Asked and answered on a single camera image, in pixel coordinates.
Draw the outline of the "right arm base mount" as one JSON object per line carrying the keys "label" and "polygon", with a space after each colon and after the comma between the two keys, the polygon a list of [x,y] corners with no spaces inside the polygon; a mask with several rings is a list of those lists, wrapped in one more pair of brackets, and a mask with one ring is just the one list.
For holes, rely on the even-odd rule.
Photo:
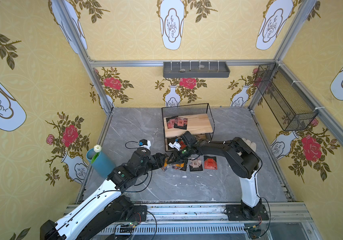
{"label": "right arm base mount", "polygon": [[224,210],[229,221],[268,221],[269,214],[263,204],[251,208],[247,205],[226,205]]}

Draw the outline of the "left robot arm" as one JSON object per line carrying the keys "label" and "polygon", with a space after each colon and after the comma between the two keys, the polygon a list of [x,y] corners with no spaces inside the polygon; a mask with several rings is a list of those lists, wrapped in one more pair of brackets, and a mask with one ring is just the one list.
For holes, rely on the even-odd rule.
{"label": "left robot arm", "polygon": [[40,239],[89,240],[112,223],[129,221],[135,216],[134,205],[124,193],[139,177],[162,168],[166,158],[165,154],[153,155],[147,148],[138,148],[127,163],[114,168],[72,212],[56,222],[45,222],[40,228]]}

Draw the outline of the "orange label tea bag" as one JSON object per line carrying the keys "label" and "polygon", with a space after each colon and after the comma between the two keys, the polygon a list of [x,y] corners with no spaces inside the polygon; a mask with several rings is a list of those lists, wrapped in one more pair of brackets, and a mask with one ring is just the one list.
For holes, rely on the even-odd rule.
{"label": "orange label tea bag", "polygon": [[187,167],[188,167],[188,162],[183,162],[183,163],[180,163],[180,164],[172,165],[172,168],[174,170],[180,170],[180,171],[184,171],[184,172],[186,172]]}

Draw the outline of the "pink label tea bag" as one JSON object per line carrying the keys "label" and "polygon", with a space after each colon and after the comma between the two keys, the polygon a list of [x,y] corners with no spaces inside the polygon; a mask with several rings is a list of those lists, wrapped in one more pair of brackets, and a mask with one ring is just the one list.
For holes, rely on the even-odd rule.
{"label": "pink label tea bag", "polygon": [[182,117],[169,117],[166,118],[166,125],[168,129],[182,129],[186,130],[188,124],[188,118]]}

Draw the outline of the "red black tea bag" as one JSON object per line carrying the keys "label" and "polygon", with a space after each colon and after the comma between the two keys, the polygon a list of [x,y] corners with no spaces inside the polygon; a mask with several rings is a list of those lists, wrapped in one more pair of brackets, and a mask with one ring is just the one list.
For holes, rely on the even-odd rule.
{"label": "red black tea bag", "polygon": [[217,170],[217,159],[213,156],[204,156],[204,168],[207,170]]}

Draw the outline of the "beige floral tea bag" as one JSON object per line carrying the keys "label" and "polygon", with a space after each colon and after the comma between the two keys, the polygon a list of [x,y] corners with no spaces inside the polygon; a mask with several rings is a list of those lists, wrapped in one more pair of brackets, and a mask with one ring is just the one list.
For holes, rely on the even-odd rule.
{"label": "beige floral tea bag", "polygon": [[202,159],[196,158],[196,159],[189,160],[189,170],[191,172],[203,171]]}

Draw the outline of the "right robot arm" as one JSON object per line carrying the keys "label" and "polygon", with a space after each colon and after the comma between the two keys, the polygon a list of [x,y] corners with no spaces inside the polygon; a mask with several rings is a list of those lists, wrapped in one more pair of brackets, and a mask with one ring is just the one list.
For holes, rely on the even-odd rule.
{"label": "right robot arm", "polygon": [[241,204],[246,208],[255,209],[261,205],[261,197],[257,187],[257,172],[260,157],[242,138],[235,137],[228,141],[198,140],[189,131],[185,132],[173,144],[167,164],[187,163],[193,155],[214,155],[226,158],[232,171],[239,177],[242,199]]}

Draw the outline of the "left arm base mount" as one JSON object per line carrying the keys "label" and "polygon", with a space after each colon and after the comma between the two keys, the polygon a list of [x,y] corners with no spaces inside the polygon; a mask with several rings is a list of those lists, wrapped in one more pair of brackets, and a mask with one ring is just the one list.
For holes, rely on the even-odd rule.
{"label": "left arm base mount", "polygon": [[129,208],[125,208],[118,214],[118,222],[145,222],[147,219],[147,206],[146,205],[134,205]]}

